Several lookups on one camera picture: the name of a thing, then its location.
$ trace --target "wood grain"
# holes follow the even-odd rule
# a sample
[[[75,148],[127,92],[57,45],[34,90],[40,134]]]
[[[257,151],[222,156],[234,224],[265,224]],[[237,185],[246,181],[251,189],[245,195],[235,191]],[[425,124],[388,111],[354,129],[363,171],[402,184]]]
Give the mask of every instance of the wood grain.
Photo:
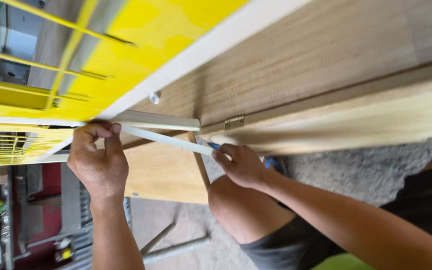
[[[175,138],[196,141],[192,132]],[[129,163],[125,196],[208,203],[209,179],[200,154],[155,142],[124,150],[124,153]]]
[[[131,110],[210,126],[430,62],[432,1],[314,0]]]
[[[373,147],[432,138],[432,65],[251,114],[245,126],[201,130],[260,154]]]

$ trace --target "concrete floor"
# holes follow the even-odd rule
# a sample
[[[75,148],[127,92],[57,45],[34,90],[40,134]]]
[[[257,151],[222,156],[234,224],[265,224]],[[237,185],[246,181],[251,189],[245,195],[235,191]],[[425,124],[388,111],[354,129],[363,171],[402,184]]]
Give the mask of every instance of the concrete floor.
[[[406,175],[419,172],[432,158],[432,141],[387,147],[290,156],[285,159],[292,179],[381,205],[393,200]],[[223,171],[203,157],[210,181]],[[212,217],[207,205],[132,199],[133,235],[142,248],[173,220],[177,225],[156,247],[211,234],[211,243],[197,250],[146,265],[147,270],[255,270],[231,236]]]

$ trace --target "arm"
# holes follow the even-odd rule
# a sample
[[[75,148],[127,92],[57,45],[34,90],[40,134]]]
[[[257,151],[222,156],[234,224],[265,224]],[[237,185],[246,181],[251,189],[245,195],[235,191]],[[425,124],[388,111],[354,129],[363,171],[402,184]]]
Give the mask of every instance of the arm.
[[[229,161],[222,153],[229,154]],[[375,269],[432,269],[432,236],[392,213],[266,169],[246,146],[224,144],[214,159],[237,185],[279,200]]]
[[[124,215],[128,161],[120,124],[89,124],[74,132],[68,166],[91,195],[93,269],[143,270],[143,260]],[[94,144],[105,138],[105,149]]]

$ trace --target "knee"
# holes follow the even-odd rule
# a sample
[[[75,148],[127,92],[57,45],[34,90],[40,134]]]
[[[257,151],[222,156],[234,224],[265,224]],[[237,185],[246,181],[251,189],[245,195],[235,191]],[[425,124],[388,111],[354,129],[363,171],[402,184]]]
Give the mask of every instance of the knee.
[[[227,213],[237,203],[238,193],[241,195],[243,190],[243,187],[235,184],[226,175],[214,181],[208,189],[209,209],[213,216],[219,220],[221,215]]]

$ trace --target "white wooden strip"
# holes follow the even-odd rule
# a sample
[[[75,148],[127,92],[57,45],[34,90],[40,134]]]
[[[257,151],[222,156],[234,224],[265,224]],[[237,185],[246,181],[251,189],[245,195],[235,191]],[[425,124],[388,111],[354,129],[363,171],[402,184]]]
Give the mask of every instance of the white wooden strip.
[[[69,154],[56,154],[46,157],[43,160],[34,162],[35,163],[65,163],[68,161]]]
[[[160,115],[140,111],[127,110],[111,119],[121,125],[141,128],[162,128],[171,130],[199,131],[199,119],[178,116]]]
[[[135,127],[130,127],[130,126],[122,126],[122,131],[137,136],[137,137],[141,137],[141,138],[145,138],[148,140],[152,140],[158,143],[162,143],[162,144],[167,144],[167,145],[171,145],[177,148],[182,148],[182,149],[186,149],[189,151],[193,151],[196,153],[200,153],[201,155],[206,155],[206,156],[211,156],[211,153],[213,153],[213,148],[204,146],[204,145],[199,145],[199,144],[195,144],[195,143],[191,143],[191,142],[187,142],[187,141],[183,141],[183,140],[178,140],[175,139],[173,137],[169,137],[169,136],[165,136],[165,135],[161,135],[159,133],[155,133],[155,132],[151,132],[151,131],[147,131],[147,130],[142,130],[139,128],[135,128]]]
[[[0,124],[43,125],[43,126],[84,126],[85,122],[59,119],[24,118],[0,116]]]
[[[58,152],[59,150],[65,148],[68,144],[72,142],[73,136],[71,135],[70,137],[64,139],[63,141],[55,145],[53,148],[45,152],[43,155],[39,156],[36,160],[34,160],[34,163],[44,162],[45,159],[49,158],[52,154]]]
[[[253,0],[193,42],[98,115],[111,119],[311,0]]]

